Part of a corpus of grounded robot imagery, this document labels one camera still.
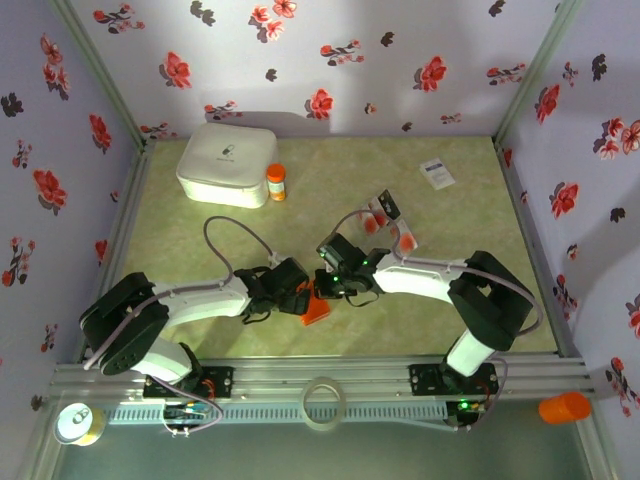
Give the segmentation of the white pill case box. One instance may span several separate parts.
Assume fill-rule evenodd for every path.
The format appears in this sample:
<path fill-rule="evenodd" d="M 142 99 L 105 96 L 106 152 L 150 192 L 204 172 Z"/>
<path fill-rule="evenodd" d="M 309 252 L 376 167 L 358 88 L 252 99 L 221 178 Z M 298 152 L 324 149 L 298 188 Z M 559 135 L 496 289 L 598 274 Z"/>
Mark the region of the white pill case box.
<path fill-rule="evenodd" d="M 256 209 L 267 201 L 266 171 L 277 157 L 270 130 L 205 123 L 191 135 L 176 177 L 191 200 Z"/>

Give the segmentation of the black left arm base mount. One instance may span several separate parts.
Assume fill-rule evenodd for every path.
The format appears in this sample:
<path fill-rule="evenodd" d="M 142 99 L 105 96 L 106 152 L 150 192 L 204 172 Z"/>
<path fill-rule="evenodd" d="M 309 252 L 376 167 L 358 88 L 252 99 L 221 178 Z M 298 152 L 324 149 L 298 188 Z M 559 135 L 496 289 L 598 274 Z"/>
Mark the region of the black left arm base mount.
<path fill-rule="evenodd" d="M 200 372 L 192 372 L 181 380 L 174 388 L 209 400 L 227 399 L 231 397 L 234 383 L 234 368 L 231 366 L 204 366 Z M 145 379 L 144 398 L 174 398 L 177 394 L 153 380 Z"/>

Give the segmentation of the aluminium corner post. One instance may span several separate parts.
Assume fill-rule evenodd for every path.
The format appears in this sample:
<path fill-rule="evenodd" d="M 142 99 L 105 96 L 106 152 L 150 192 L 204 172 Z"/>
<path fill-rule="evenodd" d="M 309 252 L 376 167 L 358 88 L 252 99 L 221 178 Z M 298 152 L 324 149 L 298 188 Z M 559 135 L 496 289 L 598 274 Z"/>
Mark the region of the aluminium corner post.
<path fill-rule="evenodd" d="M 492 136 L 493 145 L 496 148 L 502 145 L 502 142 L 516 124 L 527 98 L 532 94 L 537 82 L 544 75 L 549 62 L 564 40 L 566 32 L 572 25 L 583 3 L 584 0 L 561 0 L 558 3 L 553 21 L 530 65 L 527 67 L 521 85 L 503 116 L 496 133 Z"/>
<path fill-rule="evenodd" d="M 127 107 L 123 96 L 118 90 L 109 70 L 84 28 L 75 8 L 70 0 L 46 0 L 53 11 L 62 22 L 68 33 L 71 35 L 76 45 L 80 49 L 87 67 L 92 72 L 97 82 L 107 95 L 112 107 L 124 123 L 130 137 L 133 139 L 139 152 L 143 152 L 147 142 L 143 139 L 135 124 L 134 118 Z"/>

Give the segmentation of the clear tape roll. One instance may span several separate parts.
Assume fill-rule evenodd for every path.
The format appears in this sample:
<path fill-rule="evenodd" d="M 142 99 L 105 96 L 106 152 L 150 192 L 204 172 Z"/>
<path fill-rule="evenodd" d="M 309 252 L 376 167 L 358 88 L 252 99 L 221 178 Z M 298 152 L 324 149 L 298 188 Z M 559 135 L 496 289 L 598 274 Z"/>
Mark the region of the clear tape roll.
<path fill-rule="evenodd" d="M 336 413 L 326 422 L 320 422 L 313 419 L 311 416 L 310 407 L 308 406 L 310 397 L 319 389 L 324 389 L 331 392 L 335 396 L 338 403 L 336 407 Z M 303 388 L 300 398 L 300 415 L 304 423 L 310 429 L 318 432 L 329 432 L 342 422 L 342 420 L 345 418 L 346 412 L 346 395 L 337 381 L 329 377 L 320 376 L 310 380 Z"/>

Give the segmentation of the orange pill bottle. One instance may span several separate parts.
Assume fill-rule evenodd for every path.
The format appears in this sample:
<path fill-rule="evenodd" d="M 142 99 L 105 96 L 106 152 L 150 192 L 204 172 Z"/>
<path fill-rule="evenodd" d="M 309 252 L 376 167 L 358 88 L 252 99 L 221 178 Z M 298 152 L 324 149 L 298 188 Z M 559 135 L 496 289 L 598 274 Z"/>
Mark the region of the orange pill bottle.
<path fill-rule="evenodd" d="M 274 201 L 286 199 L 286 169 L 280 163 L 273 163 L 266 170 L 266 180 L 269 196 Z"/>

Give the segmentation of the green circuit board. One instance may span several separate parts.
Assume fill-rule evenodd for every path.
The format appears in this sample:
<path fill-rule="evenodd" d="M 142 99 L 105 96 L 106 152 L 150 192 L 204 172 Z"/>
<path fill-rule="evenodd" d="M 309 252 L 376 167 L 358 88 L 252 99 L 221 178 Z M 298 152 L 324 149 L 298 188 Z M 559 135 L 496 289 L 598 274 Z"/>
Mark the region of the green circuit board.
<path fill-rule="evenodd" d="M 486 413 L 485 401 L 474 400 L 457 400 L 448 401 L 446 403 L 447 412 L 449 416 L 456 416 L 462 414 L 477 414 L 483 415 Z"/>
<path fill-rule="evenodd" d="M 164 407 L 163 419 L 169 421 L 189 421 L 206 418 L 211 408 L 200 402 L 169 404 Z"/>

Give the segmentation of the orange card holder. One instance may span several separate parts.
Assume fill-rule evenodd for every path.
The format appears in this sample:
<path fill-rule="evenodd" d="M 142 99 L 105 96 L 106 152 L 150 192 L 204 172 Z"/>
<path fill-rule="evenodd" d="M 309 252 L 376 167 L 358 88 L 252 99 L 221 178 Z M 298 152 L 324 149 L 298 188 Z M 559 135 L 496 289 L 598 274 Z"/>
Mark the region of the orange card holder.
<path fill-rule="evenodd" d="M 320 299 L 316 296 L 314 290 L 314 281 L 310 280 L 303 286 L 298 288 L 299 293 L 309 294 L 309 304 L 307 311 L 300 316 L 303 326 L 310 326 L 330 314 L 330 305 L 327 300 Z"/>

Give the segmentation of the orange plastic cup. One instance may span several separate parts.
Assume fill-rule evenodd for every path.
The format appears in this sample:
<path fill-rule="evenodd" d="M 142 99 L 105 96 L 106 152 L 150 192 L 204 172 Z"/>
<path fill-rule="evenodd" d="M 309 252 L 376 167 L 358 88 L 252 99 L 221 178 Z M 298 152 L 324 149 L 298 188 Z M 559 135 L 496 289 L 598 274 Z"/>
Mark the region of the orange plastic cup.
<path fill-rule="evenodd" d="M 567 392 L 542 400 L 538 406 L 541 419 L 551 425 L 581 421 L 591 412 L 590 401 L 579 392 Z"/>

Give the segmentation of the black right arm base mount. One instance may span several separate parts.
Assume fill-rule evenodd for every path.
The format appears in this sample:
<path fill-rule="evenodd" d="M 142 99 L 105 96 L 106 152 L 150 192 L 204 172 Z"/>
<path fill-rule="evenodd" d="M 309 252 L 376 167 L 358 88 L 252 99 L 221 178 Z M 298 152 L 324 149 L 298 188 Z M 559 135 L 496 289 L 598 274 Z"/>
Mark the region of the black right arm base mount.
<path fill-rule="evenodd" d="M 444 363 L 412 364 L 408 366 L 408 374 L 413 396 L 491 396 L 499 389 L 496 369 L 491 363 L 483 363 L 469 377 Z"/>

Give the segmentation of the aluminium side rail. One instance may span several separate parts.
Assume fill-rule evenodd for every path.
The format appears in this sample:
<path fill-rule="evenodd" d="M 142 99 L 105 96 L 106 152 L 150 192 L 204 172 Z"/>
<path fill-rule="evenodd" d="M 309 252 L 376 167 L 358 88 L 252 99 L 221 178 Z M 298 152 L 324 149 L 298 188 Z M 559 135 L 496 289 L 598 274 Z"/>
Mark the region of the aluminium side rail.
<path fill-rule="evenodd" d="M 120 279 L 153 149 L 153 146 L 147 146 L 132 161 L 108 240 L 93 303 L 101 299 Z"/>
<path fill-rule="evenodd" d="M 535 219 L 531 210 L 532 201 L 529 195 L 526 195 L 526 200 L 521 198 L 528 190 L 523 186 L 519 178 L 514 161 L 511 161 L 510 167 L 507 166 L 504 160 L 505 148 L 495 137 L 492 137 L 491 140 L 513 203 L 513 208 L 535 275 L 537 288 L 541 297 L 540 302 L 544 305 L 546 323 L 549 325 L 553 334 L 557 353 L 561 357 L 578 358 L 581 354 L 573 341 L 569 324 L 564 318 L 561 305 L 552 292 L 552 288 L 556 285 L 556 280 L 550 269 L 544 252 L 543 242 L 536 228 Z"/>

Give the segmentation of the long aluminium frame rail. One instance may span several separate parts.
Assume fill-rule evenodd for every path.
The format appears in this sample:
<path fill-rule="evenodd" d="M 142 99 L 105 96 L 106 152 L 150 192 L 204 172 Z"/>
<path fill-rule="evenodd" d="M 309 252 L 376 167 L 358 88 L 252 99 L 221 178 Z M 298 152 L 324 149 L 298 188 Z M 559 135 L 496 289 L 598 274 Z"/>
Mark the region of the long aluminium frame rail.
<path fill-rule="evenodd" d="M 305 385 L 320 376 L 337 381 L 349 402 L 401 402 L 421 399 L 411 393 L 408 366 L 439 360 L 434 355 L 307 356 L 209 359 L 201 364 L 234 368 L 231 397 L 216 399 L 222 404 L 297 401 Z M 499 400 L 538 400 L 570 391 L 595 395 L 594 383 L 580 358 L 516 353 L 491 362 L 502 386 Z M 104 376 L 97 369 L 61 365 L 55 369 L 48 396 L 138 402 L 143 399 L 144 385 L 145 376 L 133 371 Z"/>

